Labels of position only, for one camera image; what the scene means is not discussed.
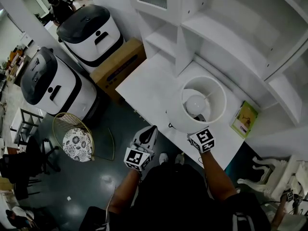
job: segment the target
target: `book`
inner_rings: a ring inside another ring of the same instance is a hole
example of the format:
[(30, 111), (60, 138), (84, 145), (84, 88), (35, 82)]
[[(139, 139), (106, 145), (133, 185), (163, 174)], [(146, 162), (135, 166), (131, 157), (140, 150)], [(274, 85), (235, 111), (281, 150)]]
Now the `book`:
[(254, 125), (257, 116), (258, 112), (247, 101), (244, 101), (236, 113), (231, 128), (245, 139)]

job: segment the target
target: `floral cushion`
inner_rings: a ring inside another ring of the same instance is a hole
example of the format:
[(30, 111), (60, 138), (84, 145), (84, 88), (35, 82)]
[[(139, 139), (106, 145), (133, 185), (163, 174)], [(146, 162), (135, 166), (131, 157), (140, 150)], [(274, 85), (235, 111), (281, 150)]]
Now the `floral cushion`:
[(90, 161), (92, 143), (89, 134), (80, 128), (69, 130), (63, 138), (63, 150), (76, 161)]

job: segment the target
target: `white shoe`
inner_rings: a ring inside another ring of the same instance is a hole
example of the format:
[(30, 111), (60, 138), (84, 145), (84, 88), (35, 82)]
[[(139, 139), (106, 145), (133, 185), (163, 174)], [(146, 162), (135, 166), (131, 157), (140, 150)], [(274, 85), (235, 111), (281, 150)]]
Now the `white shoe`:
[(161, 153), (159, 155), (159, 164), (161, 165), (162, 163), (167, 163), (169, 161), (167, 153)]
[(184, 155), (178, 154), (177, 157), (175, 158), (174, 164), (184, 164)]

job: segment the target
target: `round lamp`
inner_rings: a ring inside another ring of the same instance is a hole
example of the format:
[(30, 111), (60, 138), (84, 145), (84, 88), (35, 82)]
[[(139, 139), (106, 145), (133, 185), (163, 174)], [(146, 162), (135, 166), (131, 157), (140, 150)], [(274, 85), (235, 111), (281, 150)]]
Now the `round lamp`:
[(224, 114), (227, 97), (222, 85), (212, 77), (187, 81), (167, 104), (170, 124), (185, 133), (196, 133), (218, 121)]

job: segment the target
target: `gold wire chair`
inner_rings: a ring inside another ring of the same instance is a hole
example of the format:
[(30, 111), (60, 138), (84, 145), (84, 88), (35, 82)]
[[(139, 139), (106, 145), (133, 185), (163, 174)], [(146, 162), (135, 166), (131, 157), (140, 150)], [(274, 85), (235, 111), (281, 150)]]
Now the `gold wire chair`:
[[(88, 127), (78, 117), (76, 117), (73, 114), (61, 112), (54, 117), (53, 122), (52, 122), (52, 132), (58, 144), (60, 145), (62, 149), (63, 149), (63, 145), (62, 145), (63, 138), (65, 134), (73, 128), (80, 128), (84, 132), (89, 134), (90, 140), (92, 143), (92, 160), (94, 160), (94, 139), (92, 137), (91, 130), (88, 129)], [(113, 161), (115, 158), (115, 141), (114, 141), (114, 138), (109, 128), (108, 128), (108, 131), (112, 139), (113, 156), (112, 156), (112, 159), (108, 159), (104, 157), (100, 157), (100, 158)]]

